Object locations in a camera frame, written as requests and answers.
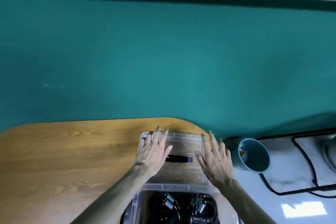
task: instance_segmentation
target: transparent plastic lid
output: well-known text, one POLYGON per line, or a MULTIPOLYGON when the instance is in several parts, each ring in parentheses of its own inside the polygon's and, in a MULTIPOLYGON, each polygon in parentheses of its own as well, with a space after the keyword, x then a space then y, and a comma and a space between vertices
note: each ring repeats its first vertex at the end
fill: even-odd
MULTIPOLYGON (((143 132, 140 139, 146 137, 148 133, 149 131, 143 132)), ((173 146, 170 155, 191 157, 192 162, 165 162, 157 175, 150 178, 142 187, 142 190, 207 191, 205 187, 208 187, 210 183, 204 175, 195 155, 196 150, 204 155, 204 146, 201 136, 168 133, 166 147, 169 145, 173 146)))

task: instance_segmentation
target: wooden table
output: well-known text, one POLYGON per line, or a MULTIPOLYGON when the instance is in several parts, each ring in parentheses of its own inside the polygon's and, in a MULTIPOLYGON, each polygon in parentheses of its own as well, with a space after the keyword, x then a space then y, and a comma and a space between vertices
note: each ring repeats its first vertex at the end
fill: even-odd
POLYGON ((0 135, 0 223, 70 223, 133 165, 143 131, 201 134, 176 118, 27 124, 0 135))

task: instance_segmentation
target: plastic box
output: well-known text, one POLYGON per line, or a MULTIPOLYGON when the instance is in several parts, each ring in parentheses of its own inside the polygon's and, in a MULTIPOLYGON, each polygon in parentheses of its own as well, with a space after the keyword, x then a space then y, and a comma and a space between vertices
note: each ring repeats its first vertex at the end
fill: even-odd
MULTIPOLYGON (((149 132, 143 132, 140 139, 149 132)), ((204 154, 204 146, 200 135, 168 133, 166 146, 173 145, 172 155, 192 157, 192 163, 165 162, 157 175, 149 179, 133 198, 129 224, 145 224, 149 217, 148 201, 155 191, 197 192, 211 195, 217 203, 219 221, 221 223, 237 223, 237 214, 229 202, 221 195, 204 175, 195 156, 195 150, 204 154)))

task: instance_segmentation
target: teal wall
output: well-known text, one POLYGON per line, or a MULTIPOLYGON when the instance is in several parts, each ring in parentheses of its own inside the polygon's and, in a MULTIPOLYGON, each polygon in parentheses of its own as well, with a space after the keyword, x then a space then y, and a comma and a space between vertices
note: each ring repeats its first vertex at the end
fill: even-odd
POLYGON ((333 127, 335 111, 334 12, 0 0, 0 131, 177 117, 256 136, 333 127))

